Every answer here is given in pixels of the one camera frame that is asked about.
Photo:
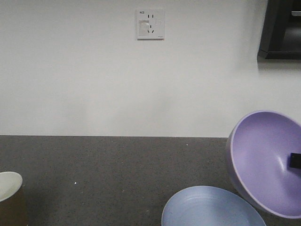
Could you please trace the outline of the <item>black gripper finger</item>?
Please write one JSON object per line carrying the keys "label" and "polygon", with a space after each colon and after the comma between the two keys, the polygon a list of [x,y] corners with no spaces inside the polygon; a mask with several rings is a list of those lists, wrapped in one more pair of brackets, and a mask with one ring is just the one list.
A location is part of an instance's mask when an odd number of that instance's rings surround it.
{"label": "black gripper finger", "polygon": [[294,169],[301,169],[301,154],[300,153],[291,153],[289,167]]}

